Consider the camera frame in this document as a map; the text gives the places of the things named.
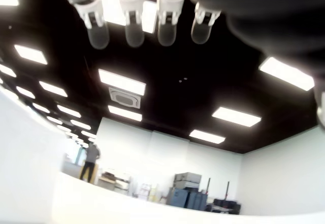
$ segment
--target black ceiling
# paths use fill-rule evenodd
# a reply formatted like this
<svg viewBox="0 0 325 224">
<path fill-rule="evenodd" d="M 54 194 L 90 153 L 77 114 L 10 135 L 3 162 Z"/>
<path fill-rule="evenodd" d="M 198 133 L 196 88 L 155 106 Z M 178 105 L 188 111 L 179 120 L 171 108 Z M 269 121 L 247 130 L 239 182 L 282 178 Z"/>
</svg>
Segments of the black ceiling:
<svg viewBox="0 0 325 224">
<path fill-rule="evenodd" d="M 186 0 L 173 46 L 163 47 L 157 33 L 145 34 L 137 49 L 126 44 L 124 28 L 109 24 L 111 41 L 105 50 L 95 50 L 88 41 L 83 21 L 67 0 L 19 0 L 17 7 L 0 7 L 0 49 L 4 64 L 17 78 L 0 74 L 5 86 L 17 92 L 21 86 L 33 92 L 32 100 L 47 107 L 50 116 L 72 127 L 69 116 L 56 104 L 82 114 L 83 123 L 96 134 L 101 118 L 130 123 L 149 130 L 189 138 L 193 129 L 226 137 L 221 144 L 191 138 L 191 141 L 238 153 L 246 153 L 290 137 L 316 125 L 313 92 L 304 91 L 258 70 L 265 57 L 234 37 L 221 15 L 210 40 L 196 45 L 190 37 L 194 5 Z M 21 58 L 14 44 L 43 51 L 48 65 Z M 142 122 L 111 114 L 108 86 L 99 80 L 98 69 L 118 73 L 147 84 L 140 109 Z M 64 98 L 46 92 L 39 80 L 66 90 Z M 245 127 L 212 117 L 220 106 L 262 117 Z"/>
</svg>

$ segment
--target gray shirt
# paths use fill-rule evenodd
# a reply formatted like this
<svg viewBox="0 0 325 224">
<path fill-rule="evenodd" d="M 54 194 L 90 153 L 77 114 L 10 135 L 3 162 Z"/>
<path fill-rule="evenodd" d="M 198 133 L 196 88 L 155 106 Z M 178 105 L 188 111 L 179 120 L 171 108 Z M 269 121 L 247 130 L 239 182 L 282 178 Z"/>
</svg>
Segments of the gray shirt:
<svg viewBox="0 0 325 224">
<path fill-rule="evenodd" d="M 96 163 L 97 156 L 101 156 L 100 149 L 98 149 L 95 145 L 89 146 L 89 148 L 86 149 L 87 152 L 87 162 Z"/>
</svg>

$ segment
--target black pants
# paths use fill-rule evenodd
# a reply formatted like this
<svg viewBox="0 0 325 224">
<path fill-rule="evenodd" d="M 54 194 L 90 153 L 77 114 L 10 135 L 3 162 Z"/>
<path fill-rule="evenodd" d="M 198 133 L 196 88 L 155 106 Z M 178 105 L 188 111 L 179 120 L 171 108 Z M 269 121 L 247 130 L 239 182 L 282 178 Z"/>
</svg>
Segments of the black pants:
<svg viewBox="0 0 325 224">
<path fill-rule="evenodd" d="M 84 165 L 84 167 L 82 169 L 82 172 L 81 172 L 80 179 L 81 180 L 83 179 L 83 175 L 85 175 L 85 172 L 86 172 L 88 167 L 89 167 L 88 182 L 90 182 L 91 176 L 92 176 L 92 173 L 93 173 L 93 169 L 95 168 L 95 163 L 92 163 L 92 162 L 85 162 L 85 165 Z"/>
</svg>

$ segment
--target person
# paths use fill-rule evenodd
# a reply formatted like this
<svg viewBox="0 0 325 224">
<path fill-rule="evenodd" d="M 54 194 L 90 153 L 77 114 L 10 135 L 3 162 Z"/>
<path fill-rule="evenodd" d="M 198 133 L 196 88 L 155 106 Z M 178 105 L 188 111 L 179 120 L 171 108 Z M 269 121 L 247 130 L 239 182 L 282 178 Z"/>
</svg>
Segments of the person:
<svg viewBox="0 0 325 224">
<path fill-rule="evenodd" d="M 86 154 L 87 154 L 87 158 L 86 158 L 85 165 L 82 169 L 80 179 L 83 180 L 83 176 L 85 175 L 87 168 L 89 168 L 88 182 L 90 182 L 93 170 L 95 168 L 96 160 L 101 157 L 101 152 L 95 144 L 89 143 L 89 147 L 86 149 Z"/>
</svg>

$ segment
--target ceiling vent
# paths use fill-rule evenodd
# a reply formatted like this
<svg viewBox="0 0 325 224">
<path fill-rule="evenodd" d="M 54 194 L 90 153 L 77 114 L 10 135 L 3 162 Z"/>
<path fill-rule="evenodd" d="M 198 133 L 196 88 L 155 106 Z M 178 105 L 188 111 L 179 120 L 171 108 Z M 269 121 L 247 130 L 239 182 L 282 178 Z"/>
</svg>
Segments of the ceiling vent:
<svg viewBox="0 0 325 224">
<path fill-rule="evenodd" d="M 116 88 L 109 87 L 111 100 L 121 105 L 140 108 L 141 97 L 132 93 L 127 93 Z"/>
</svg>

